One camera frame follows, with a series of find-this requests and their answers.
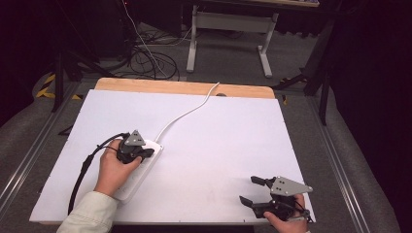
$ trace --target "electrical cord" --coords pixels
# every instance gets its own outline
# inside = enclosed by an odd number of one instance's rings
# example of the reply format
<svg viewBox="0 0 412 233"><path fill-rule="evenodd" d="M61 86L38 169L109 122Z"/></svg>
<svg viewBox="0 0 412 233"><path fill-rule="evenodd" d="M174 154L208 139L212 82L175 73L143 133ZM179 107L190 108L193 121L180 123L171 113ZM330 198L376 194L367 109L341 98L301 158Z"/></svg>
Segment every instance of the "electrical cord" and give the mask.
<svg viewBox="0 0 412 233"><path fill-rule="evenodd" d="M210 94L211 94L212 91L216 88L216 86L218 86L219 84L220 84L220 83L216 83L215 85L212 86L212 88L210 88L210 90L209 90L209 92L207 93L205 99L203 100L203 102L202 102L199 106L197 106L197 107L195 107L194 109L192 109L192 110L190 110L190 111L187 111L186 113L184 113L184 114L182 114L182 115L174 118L174 119L171 120L168 124L166 124L166 126L164 126L164 128L160 131L160 133L157 135L157 137L155 138L154 141L157 143L157 142L159 141L161 135L164 133L164 131L165 131L172 123L174 123L174 122L177 121L178 119L180 119L180 118L182 118L182 117L190 114L191 112L199 109L199 108L202 107L204 104L206 104L206 102L208 101L208 99L209 99L209 97L210 97Z"/></svg>
<svg viewBox="0 0 412 233"><path fill-rule="evenodd" d="M133 27L134 27L134 30L136 31L137 36L138 36L138 37L140 38L140 40L142 41L142 43L143 43L143 45L145 46L147 52L151 55L152 59L154 60L155 65L157 66L157 68L159 69L159 71L164 75L164 78L168 77L168 76L163 72L163 70L160 69L160 67L158 66L157 62L155 62L155 58L153 57L151 51L150 51L149 48L146 46L145 41L143 40L143 38L140 36L139 32L137 31L136 24L134 24L133 19L132 19L131 16L129 15L129 13L128 13L128 11L127 11L127 8L126 8L126 5L124 4L124 1L121 0L121 2L123 3L124 10L125 10L125 12L126 12L126 14L127 14L127 17L130 19L131 23L133 24Z"/></svg>

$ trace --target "metal stand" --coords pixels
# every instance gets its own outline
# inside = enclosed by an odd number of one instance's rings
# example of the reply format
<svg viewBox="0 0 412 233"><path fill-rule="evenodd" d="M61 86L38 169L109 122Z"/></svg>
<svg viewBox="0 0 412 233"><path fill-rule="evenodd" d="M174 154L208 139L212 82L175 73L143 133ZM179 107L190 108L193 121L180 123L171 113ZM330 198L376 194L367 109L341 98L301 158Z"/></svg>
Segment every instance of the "metal stand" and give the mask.
<svg viewBox="0 0 412 233"><path fill-rule="evenodd" d="M72 82L79 82L83 78L82 71L78 66L78 62L84 63L88 68L96 73L101 74L103 77L116 77L112 73L104 70L100 66L94 64L87 58L77 54L74 51L61 51L57 54L55 59L55 98L52 112L54 113L63 103L64 97L64 71L66 72L69 80Z"/></svg>
<svg viewBox="0 0 412 233"><path fill-rule="evenodd" d="M187 71L194 71L194 61L196 58L196 31L197 28L210 28L221 30L236 30L266 33L266 38L263 46L258 46L257 51L263 67L264 76L272 78L269 61L267 60L266 51L272 38L273 30L275 29L278 14L273 14L273 17L245 17L235 15L223 15L215 13L202 13L197 11L198 6L193 6L191 17L191 40L189 47L189 57Z"/></svg>

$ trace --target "black cable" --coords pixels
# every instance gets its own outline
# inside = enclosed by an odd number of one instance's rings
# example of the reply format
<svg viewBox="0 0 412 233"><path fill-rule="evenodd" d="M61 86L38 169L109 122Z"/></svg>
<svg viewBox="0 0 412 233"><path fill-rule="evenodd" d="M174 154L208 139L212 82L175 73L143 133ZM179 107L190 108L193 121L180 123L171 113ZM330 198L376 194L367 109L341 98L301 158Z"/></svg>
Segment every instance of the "black cable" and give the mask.
<svg viewBox="0 0 412 233"><path fill-rule="evenodd" d="M68 215L70 215L70 213L73 211L73 206L75 204L75 200L76 200L76 195L79 191L79 187L80 184L82 183L83 178L85 177L85 174L87 172L88 167L91 164L91 161L93 161L94 156L100 151L102 150L106 144L108 144L109 142L113 141L114 139L118 138L118 137L127 137L129 134L128 133L120 133L118 135L115 135L113 137L111 137L110 139L106 140L104 143L102 143L101 145L97 145L96 150L94 150L94 152L92 154L90 154L86 160L83 162L82 165L82 170L81 173L78 177L78 179L76 180L76 184L73 187L73 191L72 191L72 195L70 197L70 202L69 202L69 208L68 208Z"/></svg>

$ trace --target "hand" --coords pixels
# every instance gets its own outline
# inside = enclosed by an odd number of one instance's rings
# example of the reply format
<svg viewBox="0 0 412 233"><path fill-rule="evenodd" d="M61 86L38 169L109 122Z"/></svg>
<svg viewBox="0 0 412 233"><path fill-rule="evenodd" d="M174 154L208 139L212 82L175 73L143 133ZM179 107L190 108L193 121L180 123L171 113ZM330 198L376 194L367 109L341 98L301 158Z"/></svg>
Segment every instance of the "hand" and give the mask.
<svg viewBox="0 0 412 233"><path fill-rule="evenodd" d="M302 194L296 194L294 196L296 202L305 208L305 200ZM305 233L308 231L307 220L294 220L294 221L282 221L277 216L270 212L265 212L263 215L269 220L269 222L279 231L279 233Z"/></svg>
<svg viewBox="0 0 412 233"><path fill-rule="evenodd" d="M137 157L132 162L123 164L116 156L116 151L119 148L120 140L114 140L110 143L109 148L106 148L100 157L99 178L97 180L94 191L101 192L113 197L115 192L126 181L128 176L136 169L142 157Z"/></svg>

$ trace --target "white surface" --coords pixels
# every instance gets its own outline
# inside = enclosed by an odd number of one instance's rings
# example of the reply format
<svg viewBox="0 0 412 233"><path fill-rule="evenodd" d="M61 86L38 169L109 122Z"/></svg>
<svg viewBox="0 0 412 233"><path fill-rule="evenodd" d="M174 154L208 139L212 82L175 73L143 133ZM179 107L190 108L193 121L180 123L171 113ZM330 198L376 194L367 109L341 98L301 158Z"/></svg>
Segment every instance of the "white surface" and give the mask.
<svg viewBox="0 0 412 233"><path fill-rule="evenodd" d="M96 145L134 129L152 140L167 122L203 99L91 90L30 220L66 218L82 163ZM161 157L132 200L119 207L116 222L267 223L240 203L239 195L255 203L270 200L269 188L251 183L250 176L283 176L303 183L275 99L211 96L202 108L171 125L159 143L164 146ZM94 188L101 152L86 173L75 206ZM307 195L306 207L315 220Z"/></svg>

